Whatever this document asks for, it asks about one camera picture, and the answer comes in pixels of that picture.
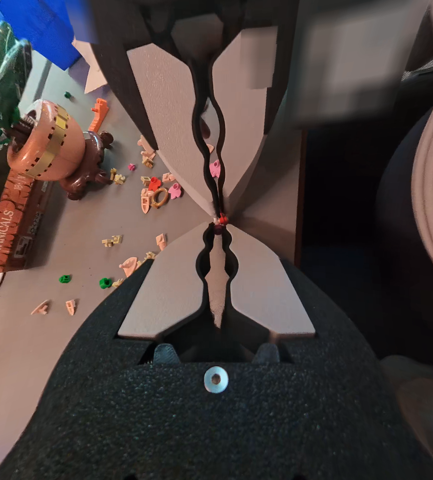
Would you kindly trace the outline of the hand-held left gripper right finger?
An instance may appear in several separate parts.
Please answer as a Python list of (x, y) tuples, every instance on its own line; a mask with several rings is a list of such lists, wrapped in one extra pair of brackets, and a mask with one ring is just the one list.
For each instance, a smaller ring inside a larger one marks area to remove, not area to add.
[(315, 336), (315, 328), (278, 255), (233, 225), (222, 233), (228, 274), (222, 330), (237, 342)]

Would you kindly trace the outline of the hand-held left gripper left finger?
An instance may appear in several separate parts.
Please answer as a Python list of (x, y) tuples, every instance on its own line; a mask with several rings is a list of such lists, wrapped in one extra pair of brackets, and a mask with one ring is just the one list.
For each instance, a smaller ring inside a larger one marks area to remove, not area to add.
[(203, 223), (169, 243), (151, 262), (118, 336), (160, 340), (204, 308), (209, 300), (205, 277), (212, 247), (212, 223)]

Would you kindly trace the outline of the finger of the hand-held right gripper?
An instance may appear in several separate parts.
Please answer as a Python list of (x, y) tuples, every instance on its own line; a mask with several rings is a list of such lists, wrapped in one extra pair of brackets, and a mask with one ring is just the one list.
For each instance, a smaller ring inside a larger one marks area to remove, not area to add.
[(267, 137), (267, 91), (273, 82), (277, 31), (276, 26), (243, 29), (213, 63), (213, 94), (225, 127), (220, 160), (228, 217), (249, 183)]
[(206, 104), (207, 79), (194, 60), (184, 63), (157, 45), (127, 51), (155, 141), (157, 152), (178, 183), (206, 213), (217, 217), (215, 178), (210, 173), (216, 160), (201, 133), (200, 116)]

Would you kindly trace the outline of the person's left forearm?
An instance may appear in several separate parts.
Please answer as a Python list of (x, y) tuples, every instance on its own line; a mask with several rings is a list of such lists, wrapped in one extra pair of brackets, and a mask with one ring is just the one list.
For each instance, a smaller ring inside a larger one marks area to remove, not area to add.
[(433, 366), (392, 355), (381, 360), (403, 417), (433, 458)]

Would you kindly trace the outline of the grey desk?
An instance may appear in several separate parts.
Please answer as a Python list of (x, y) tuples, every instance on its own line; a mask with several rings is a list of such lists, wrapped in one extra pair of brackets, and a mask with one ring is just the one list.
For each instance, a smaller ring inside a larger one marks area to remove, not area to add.
[[(276, 52), (277, 27), (244, 27), (223, 47), (212, 70), (217, 105), (224, 114), (222, 158), (226, 168), (224, 211), (232, 223), (293, 261), (296, 251), (297, 164), (301, 134), (284, 127), (283, 106), (263, 137), (269, 85), (256, 73), (269, 67)], [(200, 202), (211, 197), (205, 180), (190, 177), (190, 160), (202, 160), (191, 124), (181, 133), (170, 121), (172, 139), (158, 140), (163, 158), (156, 171), (171, 171), (188, 187), (183, 199), (143, 214), (141, 181), (130, 173), (124, 186), (90, 191), (80, 201), (67, 200), (52, 187), (48, 210), (31, 250), (30, 268), (6, 275), (0, 287), (0, 462), (33, 415), (50, 372), (70, 338), (107, 297), (100, 278), (122, 277), (117, 264), (143, 257), (156, 247), (154, 237), (170, 242), (210, 216)]]

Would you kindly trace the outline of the white paper sheet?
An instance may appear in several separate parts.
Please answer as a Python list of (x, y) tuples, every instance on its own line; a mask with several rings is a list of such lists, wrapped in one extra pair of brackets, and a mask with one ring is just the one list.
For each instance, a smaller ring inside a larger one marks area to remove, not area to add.
[(89, 66), (84, 93), (91, 93), (94, 90), (107, 85), (107, 80), (100, 69), (95, 54), (92, 50), (92, 45), (88, 42), (77, 40), (76, 37), (73, 38), (71, 44), (81, 54)]

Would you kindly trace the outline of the scattered pale pink brick petals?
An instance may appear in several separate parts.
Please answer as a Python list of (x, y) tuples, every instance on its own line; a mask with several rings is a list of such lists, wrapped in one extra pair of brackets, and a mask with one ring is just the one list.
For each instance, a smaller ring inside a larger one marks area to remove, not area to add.
[(156, 195), (142, 176), (162, 180), (171, 170), (156, 156), (153, 169), (141, 164), (140, 134), (116, 136), (105, 153), (104, 166), (116, 168), (122, 184), (91, 188), (82, 200), (70, 201), (61, 187), (53, 187), (49, 211), (38, 233), (34, 263), (18, 285), (29, 313), (49, 300), (51, 319), (69, 316), (66, 305), (76, 301), (76, 318), (83, 318), (125, 279), (154, 258), (161, 249), (204, 224), (211, 217), (191, 199), (186, 188), (172, 198), (176, 180), (162, 181)]

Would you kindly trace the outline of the orange brick piece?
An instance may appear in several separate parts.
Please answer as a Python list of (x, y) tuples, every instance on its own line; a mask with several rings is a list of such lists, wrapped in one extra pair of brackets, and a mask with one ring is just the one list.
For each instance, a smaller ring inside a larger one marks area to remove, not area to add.
[(107, 101), (103, 98), (97, 98), (95, 105), (92, 107), (92, 111), (93, 120), (88, 127), (88, 131), (97, 133), (109, 111)]

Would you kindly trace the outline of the blue box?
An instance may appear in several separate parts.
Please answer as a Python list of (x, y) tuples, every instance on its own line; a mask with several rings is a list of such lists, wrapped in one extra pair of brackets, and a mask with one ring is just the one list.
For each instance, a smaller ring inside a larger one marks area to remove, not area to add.
[(62, 70), (83, 56), (93, 69), (99, 66), (91, 41), (97, 40), (92, 1), (1, 0), (0, 22), (6, 21), (18, 39), (27, 39), (34, 51)]

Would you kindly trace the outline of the scattered tan brick bits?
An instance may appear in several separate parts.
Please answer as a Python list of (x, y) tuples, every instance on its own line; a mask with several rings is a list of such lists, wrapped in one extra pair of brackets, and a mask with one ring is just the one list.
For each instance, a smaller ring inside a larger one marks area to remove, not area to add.
[[(115, 184), (123, 184), (125, 181), (125, 177), (121, 174), (117, 173), (115, 168), (110, 170), (110, 180)], [(141, 177), (141, 181), (144, 185), (144, 188), (141, 192), (141, 206), (144, 213), (147, 213), (150, 208), (150, 200), (153, 196), (153, 193), (150, 193), (148, 190), (148, 185), (150, 183), (150, 177)], [(112, 247), (115, 244), (120, 244), (122, 242), (122, 235), (114, 235), (111, 238), (103, 239), (102, 244), (106, 247)], [(144, 260), (140, 261), (137, 257), (130, 257), (125, 260), (122, 264), (119, 265), (119, 268), (123, 270), (125, 277), (128, 278), (131, 274), (133, 274), (140, 266), (147, 260), (151, 259), (154, 260), (156, 258), (156, 254), (152, 251), (148, 252), (144, 258)]]

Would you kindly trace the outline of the brick plant model with pot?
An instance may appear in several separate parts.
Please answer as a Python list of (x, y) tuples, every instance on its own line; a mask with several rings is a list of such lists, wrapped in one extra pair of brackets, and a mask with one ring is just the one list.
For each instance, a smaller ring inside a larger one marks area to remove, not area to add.
[(88, 183), (115, 181), (116, 170), (101, 168), (113, 136), (98, 128), (83, 131), (64, 107), (35, 100), (21, 114), (19, 105), (32, 70), (32, 46), (0, 22), (0, 146), (7, 145), (9, 167), (33, 181), (58, 182), (72, 201)]

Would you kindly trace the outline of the brown printed toy box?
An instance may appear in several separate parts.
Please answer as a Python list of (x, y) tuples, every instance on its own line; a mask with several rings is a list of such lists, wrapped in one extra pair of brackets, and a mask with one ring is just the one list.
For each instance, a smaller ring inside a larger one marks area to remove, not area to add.
[(52, 183), (9, 171), (0, 197), (0, 285), (4, 275), (28, 267)]

